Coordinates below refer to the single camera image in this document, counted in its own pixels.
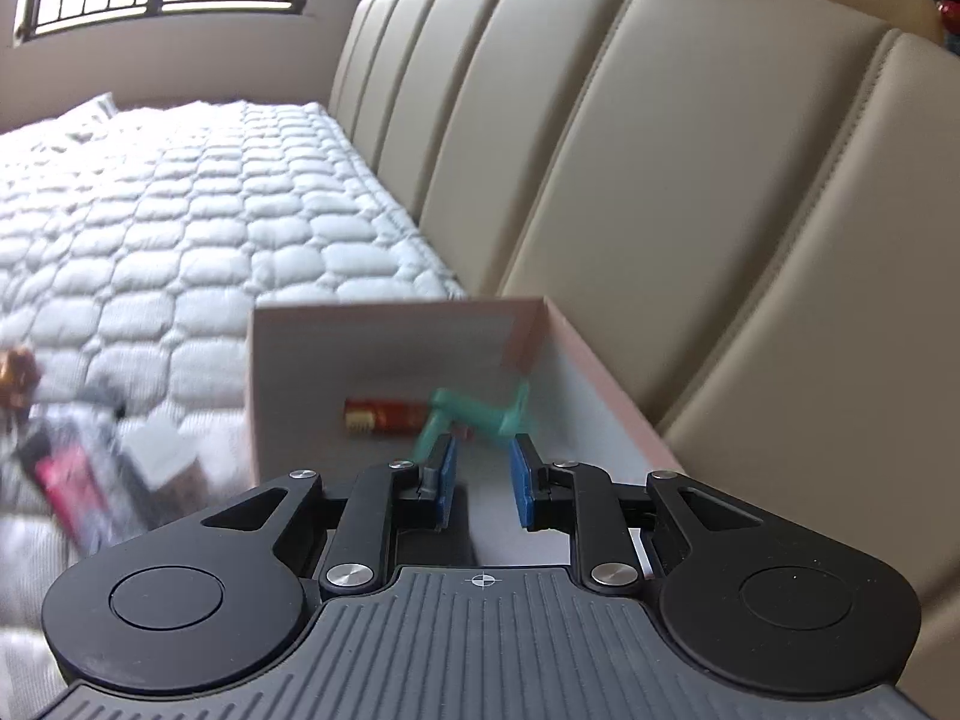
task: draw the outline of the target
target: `small box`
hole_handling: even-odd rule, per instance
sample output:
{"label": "small box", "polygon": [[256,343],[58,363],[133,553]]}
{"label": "small box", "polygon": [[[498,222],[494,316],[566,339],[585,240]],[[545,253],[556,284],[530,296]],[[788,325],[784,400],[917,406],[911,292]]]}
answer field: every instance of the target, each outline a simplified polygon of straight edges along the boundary
{"label": "small box", "polygon": [[166,416],[151,416],[123,439],[124,449],[164,521],[193,514],[208,504],[208,485],[197,444]]}
{"label": "small box", "polygon": [[[313,469],[329,485],[409,456],[414,437],[352,435],[348,398],[422,402],[445,386],[505,406],[524,378],[544,461],[585,461],[634,485],[651,470],[680,469],[549,300],[263,307],[253,312],[248,348],[247,414],[263,481]],[[480,565],[569,561],[563,533],[520,527],[503,447],[461,442],[457,469]]]}

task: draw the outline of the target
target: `red battery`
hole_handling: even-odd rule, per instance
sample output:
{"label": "red battery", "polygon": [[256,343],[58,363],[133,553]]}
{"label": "red battery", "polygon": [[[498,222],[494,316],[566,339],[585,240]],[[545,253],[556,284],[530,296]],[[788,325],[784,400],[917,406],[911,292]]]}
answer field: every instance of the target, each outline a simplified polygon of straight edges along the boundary
{"label": "red battery", "polygon": [[344,401],[344,426],[350,433],[415,436],[424,429],[430,406],[408,400]]}

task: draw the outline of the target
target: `ribbed gray surface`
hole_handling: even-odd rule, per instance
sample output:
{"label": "ribbed gray surface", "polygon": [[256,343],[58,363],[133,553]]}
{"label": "ribbed gray surface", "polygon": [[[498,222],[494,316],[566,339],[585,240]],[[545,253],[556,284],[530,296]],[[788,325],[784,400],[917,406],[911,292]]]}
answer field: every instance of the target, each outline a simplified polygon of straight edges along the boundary
{"label": "ribbed gray surface", "polygon": [[76,688],[51,720],[920,720],[893,688],[779,702],[695,671],[632,601],[560,568],[406,568],[390,589],[332,601],[304,643],[246,685],[181,701]]}

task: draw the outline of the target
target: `metal screw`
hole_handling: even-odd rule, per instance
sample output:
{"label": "metal screw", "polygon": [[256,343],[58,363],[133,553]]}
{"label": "metal screw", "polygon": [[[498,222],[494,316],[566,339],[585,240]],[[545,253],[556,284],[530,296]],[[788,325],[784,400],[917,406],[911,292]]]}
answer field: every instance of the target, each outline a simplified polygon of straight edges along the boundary
{"label": "metal screw", "polygon": [[622,587],[632,584],[640,576],[632,565],[625,562],[604,562],[590,572],[597,584],[606,584],[608,587]]}
{"label": "metal screw", "polygon": [[326,572],[326,580],[338,587],[359,587],[373,579],[373,570],[359,562],[344,562]]}

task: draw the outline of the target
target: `blue gripper pad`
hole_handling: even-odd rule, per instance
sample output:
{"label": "blue gripper pad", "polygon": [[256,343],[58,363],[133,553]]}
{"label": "blue gripper pad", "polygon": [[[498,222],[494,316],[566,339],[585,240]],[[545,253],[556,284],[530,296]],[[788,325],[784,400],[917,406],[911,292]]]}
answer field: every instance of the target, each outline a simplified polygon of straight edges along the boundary
{"label": "blue gripper pad", "polygon": [[440,483],[437,485],[437,527],[445,528],[450,524],[450,507],[453,504],[453,485],[457,483],[457,440],[451,439],[450,446],[443,457],[440,467]]}
{"label": "blue gripper pad", "polygon": [[516,439],[510,442],[510,481],[514,484],[520,525],[529,528],[534,524],[534,496],[530,488],[530,469]]}

